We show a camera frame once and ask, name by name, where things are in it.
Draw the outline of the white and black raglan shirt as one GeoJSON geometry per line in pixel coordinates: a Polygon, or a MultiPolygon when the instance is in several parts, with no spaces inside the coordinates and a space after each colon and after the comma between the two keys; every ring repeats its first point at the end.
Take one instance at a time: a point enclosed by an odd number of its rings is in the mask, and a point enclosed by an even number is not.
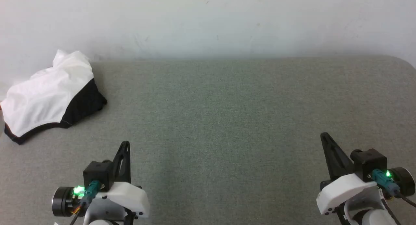
{"type": "Polygon", "coordinates": [[[5,135],[22,145],[42,131],[67,129],[106,104],[88,58],[58,50],[52,67],[10,87],[0,107],[5,135]]]}

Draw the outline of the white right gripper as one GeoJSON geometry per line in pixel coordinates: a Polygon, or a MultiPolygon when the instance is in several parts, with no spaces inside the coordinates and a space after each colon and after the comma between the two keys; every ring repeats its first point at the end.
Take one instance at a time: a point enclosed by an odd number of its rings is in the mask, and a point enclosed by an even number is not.
{"type": "Polygon", "coordinates": [[[330,181],[322,182],[317,206],[322,215],[336,214],[341,225],[401,225],[387,201],[399,198],[415,207],[409,199],[416,192],[413,176],[396,167],[385,173],[373,170],[372,181],[363,182],[353,173],[354,164],[329,133],[321,133],[330,181]]]}

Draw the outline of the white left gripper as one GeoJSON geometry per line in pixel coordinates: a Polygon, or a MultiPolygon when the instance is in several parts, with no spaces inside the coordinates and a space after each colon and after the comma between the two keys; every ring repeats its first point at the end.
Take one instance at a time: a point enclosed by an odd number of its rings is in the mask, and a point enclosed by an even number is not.
{"type": "Polygon", "coordinates": [[[113,159],[115,182],[107,192],[98,182],[87,187],[59,187],[52,198],[56,217],[72,217],[70,225],[83,219],[82,225],[133,225],[150,216],[146,191],[131,184],[130,142],[122,141],[113,159]]]}

